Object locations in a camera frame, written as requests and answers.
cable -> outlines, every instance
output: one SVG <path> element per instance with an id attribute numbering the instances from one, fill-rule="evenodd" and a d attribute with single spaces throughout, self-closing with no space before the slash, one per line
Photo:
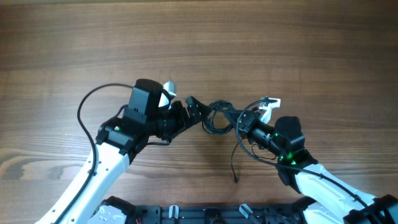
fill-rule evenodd
<path id="1" fill-rule="evenodd" d="M 170 142 L 148 142 L 147 146 L 168 146 L 170 145 Z"/>
<path id="2" fill-rule="evenodd" d="M 238 178 L 236 177 L 236 174 L 235 174 L 233 162 L 234 162 L 234 153 L 235 153 L 235 150 L 238 147 L 238 145 L 239 145 L 239 143 L 236 143 L 235 148 L 232 150 L 232 154 L 231 154 L 231 169 L 232 169 L 232 172 L 234 173 L 234 181 L 235 181 L 235 183 L 238 183 Z"/>
<path id="3" fill-rule="evenodd" d="M 358 201 L 368 212 L 369 214 L 372 216 L 372 218 L 377 222 L 381 224 L 380 219 L 378 219 L 378 217 L 370 210 L 370 208 L 368 207 L 368 205 L 359 197 L 359 195 L 356 195 L 354 193 L 352 193 L 350 190 L 348 190 L 346 187 L 342 186 L 341 184 L 339 184 L 338 182 L 336 182 L 335 180 L 323 175 L 323 174 L 319 174 L 317 172 L 313 172 L 310 170 L 306 170 L 306 169 L 300 169 L 300 168 L 296 168 L 296 167 L 291 167 L 291 166 L 285 166 L 285 165 L 280 165 L 277 163 L 273 163 L 273 162 L 269 162 L 269 161 L 265 161 L 263 159 L 258 158 L 257 156 L 251 154 L 243 145 L 242 140 L 239 137 L 239 123 L 241 122 L 241 119 L 243 117 L 243 114 L 251 107 L 253 107 L 254 105 L 258 104 L 258 103 L 262 103 L 267 101 L 267 99 L 264 100 L 257 100 L 253 103 L 251 103 L 249 106 L 245 107 L 245 109 L 242 110 L 242 113 L 239 115 L 238 119 L 236 120 L 236 139 L 238 140 L 238 144 L 241 146 L 241 148 L 243 149 L 244 152 L 246 152 L 247 155 L 249 155 L 250 157 L 252 157 L 253 159 L 265 163 L 265 164 L 269 164 L 275 167 L 281 167 L 281 168 L 285 168 L 285 169 L 290 169 L 290 170 L 297 170 L 300 172 L 306 172 L 312 175 L 315 175 L 317 177 L 321 177 L 322 179 L 325 179 L 329 182 L 331 182 L 332 184 L 335 184 L 337 187 L 339 187 L 341 190 L 344 190 L 349 196 L 353 197 L 354 200 Z"/>
<path id="4" fill-rule="evenodd" d="M 122 107 L 120 107 L 119 111 L 111 119 L 117 118 L 120 115 L 120 113 L 122 113 L 122 110 L 126 109 L 128 106 L 129 105 L 123 105 Z"/>
<path id="5" fill-rule="evenodd" d="M 205 130 L 208 134 L 226 134 L 233 129 L 233 125 L 230 123 L 229 125 L 223 128 L 216 128 L 214 125 L 214 118 L 218 112 L 227 112 L 231 110 L 235 110 L 232 103 L 225 100 L 217 100 L 209 104 L 210 113 L 201 123 L 203 130 Z"/>
<path id="6" fill-rule="evenodd" d="M 253 150 L 253 146 L 256 146 L 256 145 L 258 146 L 258 144 L 252 144 L 252 145 L 251 145 L 251 152 L 253 153 L 254 156 L 256 156 L 257 158 L 261 158 L 261 159 L 269 159 L 269 160 L 275 160 L 275 159 L 276 159 L 276 155 L 275 155 L 274 158 L 268 158 L 268 157 L 257 156 L 256 153 L 254 153 L 254 150 Z"/>
<path id="7" fill-rule="evenodd" d="M 105 84 L 105 85 L 101 85 L 93 90 L 91 90 L 90 92 L 88 92 L 85 97 L 83 97 L 83 99 L 81 100 L 79 107 L 77 109 L 77 120 L 81 126 L 81 128 L 83 129 L 83 131 L 86 133 L 88 140 L 90 141 L 91 144 L 91 149 L 93 150 L 93 161 L 97 160 L 97 152 L 96 152 L 96 148 L 95 148 L 95 143 L 93 138 L 91 137 L 90 133 L 88 132 L 88 130 L 86 129 L 85 125 L 83 124 L 83 122 L 81 121 L 80 118 L 80 111 L 81 111 L 81 107 L 83 106 L 83 103 L 86 101 L 86 99 L 93 94 L 95 91 L 108 87 L 108 86 L 123 86 L 126 88 L 132 88 L 131 85 L 126 85 L 126 84 L 120 84 L 120 83 L 109 83 L 109 84 Z M 120 112 L 122 111 L 122 109 L 124 108 L 124 106 L 122 106 L 122 108 L 119 110 L 118 114 L 116 115 L 119 116 Z M 83 193 L 84 189 L 87 187 L 88 183 L 90 182 L 91 177 L 94 174 L 94 170 L 96 167 L 96 162 L 93 162 L 93 165 L 91 166 L 91 169 L 88 173 L 88 177 L 86 178 L 85 182 L 83 183 L 83 185 L 80 187 L 80 190 L 77 192 L 77 194 L 72 198 L 72 200 L 70 201 L 70 203 L 67 205 L 67 207 L 64 209 L 64 211 L 61 213 L 61 215 L 57 218 L 57 220 L 54 222 L 54 224 L 59 224 L 62 219 L 64 218 L 64 216 L 68 213 L 69 209 L 73 206 L 73 204 L 77 201 L 77 199 L 79 198 L 79 196 L 81 195 L 81 193 Z"/>

robotic arm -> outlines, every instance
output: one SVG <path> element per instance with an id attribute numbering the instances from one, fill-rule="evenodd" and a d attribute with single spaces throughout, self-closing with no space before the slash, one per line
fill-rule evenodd
<path id="1" fill-rule="evenodd" d="M 175 90 L 172 82 L 162 86 L 152 80 L 137 80 L 129 104 L 121 108 L 124 109 L 122 118 L 117 114 L 100 126 L 96 151 L 91 152 L 58 202 L 37 223 L 128 223 L 128 220 L 135 220 L 140 224 L 141 218 L 132 212 L 133 206 L 121 209 L 112 207 L 109 202 L 98 205 L 114 181 L 147 145 L 168 145 L 180 133 L 208 119 L 212 109 L 192 96 L 185 99 L 186 108 L 181 101 L 171 103 Z M 297 223 L 398 223 L 398 199 L 391 195 L 376 198 L 360 192 L 331 175 L 310 155 L 304 148 L 305 138 L 297 117 L 281 117 L 274 127 L 267 124 L 272 109 L 280 106 L 280 99 L 264 97 L 255 103 L 261 104 L 254 110 L 249 110 L 252 104 L 242 111 L 233 107 L 220 111 L 236 130 L 238 141 L 249 156 L 275 166 L 285 185 L 313 199 L 301 208 Z M 148 142 L 149 136 L 157 136 L 165 142 Z M 251 154 L 240 139 L 268 149 L 278 157 L 278 162 L 264 161 Z M 94 172 L 91 172 L 92 163 L 96 164 Z M 78 198 L 69 206 L 76 195 Z M 239 211 L 251 223 L 261 223 L 246 204 L 241 205 Z M 173 223 L 179 223 L 176 222 L 178 207 L 171 207 L 169 212 Z"/>

wooden table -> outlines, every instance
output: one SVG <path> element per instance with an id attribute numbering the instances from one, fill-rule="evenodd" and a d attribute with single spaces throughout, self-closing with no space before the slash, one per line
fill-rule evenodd
<path id="1" fill-rule="evenodd" d="M 243 108 L 282 99 L 270 124 L 298 116 L 312 155 L 360 190 L 398 196 L 398 2 L 136 2 L 0 7 L 0 223 L 33 223 L 79 171 L 90 145 L 80 100 L 109 82 L 178 85 L 178 99 Z M 83 121 L 100 124 L 130 91 L 95 93 Z M 273 167 L 235 135 L 200 125 L 148 147 L 110 195 L 136 205 L 294 202 Z"/>

